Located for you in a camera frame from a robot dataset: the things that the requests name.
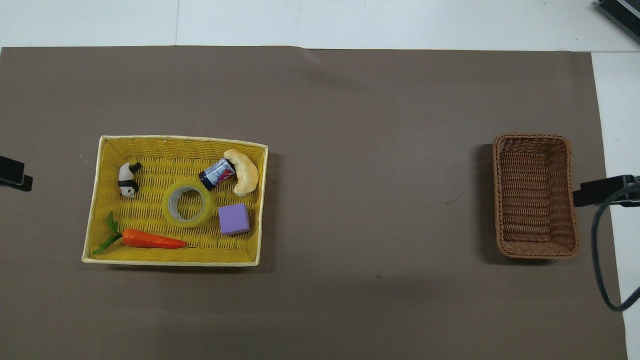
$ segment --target white surface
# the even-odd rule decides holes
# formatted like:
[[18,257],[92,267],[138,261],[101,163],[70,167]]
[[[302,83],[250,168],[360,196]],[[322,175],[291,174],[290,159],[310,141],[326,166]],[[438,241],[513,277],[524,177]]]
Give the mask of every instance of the white surface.
[[173,45],[176,0],[1,0],[0,45]]
[[[0,0],[0,46],[296,45],[640,51],[595,0]],[[607,174],[640,175],[640,54],[593,54]],[[640,209],[612,208],[623,297],[640,282]],[[624,314],[640,360],[640,304]]]
[[[607,176],[640,176],[640,53],[597,53],[591,57]],[[640,286],[640,208],[612,206],[611,215],[620,296],[626,299]],[[640,304],[623,316],[629,359],[640,359]]]

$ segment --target tape roll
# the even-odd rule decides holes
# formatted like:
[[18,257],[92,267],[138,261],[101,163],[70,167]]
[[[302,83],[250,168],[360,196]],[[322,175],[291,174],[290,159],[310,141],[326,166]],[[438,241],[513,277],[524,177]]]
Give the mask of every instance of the tape roll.
[[[186,192],[196,191],[202,199],[202,207],[195,218],[185,219],[178,212],[178,200]],[[171,185],[162,196],[162,212],[169,225],[196,227],[204,225],[211,218],[213,203],[207,189],[200,182],[185,179]]]

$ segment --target can label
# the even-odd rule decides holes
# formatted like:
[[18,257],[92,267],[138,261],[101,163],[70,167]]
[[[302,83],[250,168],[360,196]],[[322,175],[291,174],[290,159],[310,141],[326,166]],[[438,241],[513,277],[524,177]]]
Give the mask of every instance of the can label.
[[200,182],[207,188],[207,190],[212,190],[221,181],[224,181],[230,177],[232,177],[236,173],[234,166],[227,161],[227,159],[222,158],[218,160],[214,165],[206,168],[203,172],[201,172],[198,177],[200,178]]

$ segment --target cashew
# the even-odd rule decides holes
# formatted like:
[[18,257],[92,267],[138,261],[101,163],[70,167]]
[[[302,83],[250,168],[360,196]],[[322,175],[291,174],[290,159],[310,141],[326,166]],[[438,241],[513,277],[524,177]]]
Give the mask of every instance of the cashew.
[[258,168],[247,158],[245,154],[235,149],[225,151],[225,158],[236,167],[238,183],[234,188],[234,193],[238,196],[255,190],[258,185]]

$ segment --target carrot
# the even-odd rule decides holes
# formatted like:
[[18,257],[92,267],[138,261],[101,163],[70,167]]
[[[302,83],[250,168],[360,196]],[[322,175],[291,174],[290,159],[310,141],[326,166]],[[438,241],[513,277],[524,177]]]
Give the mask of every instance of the carrot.
[[118,232],[118,222],[113,220],[113,211],[107,217],[107,225],[114,233],[109,236],[107,241],[100,244],[100,247],[93,252],[93,255],[104,252],[109,245],[122,238],[122,243],[133,247],[160,247],[163,249],[177,249],[187,245],[186,242],[178,239],[166,238],[164,236],[145,233],[144,231],[135,229],[125,229],[122,233]]

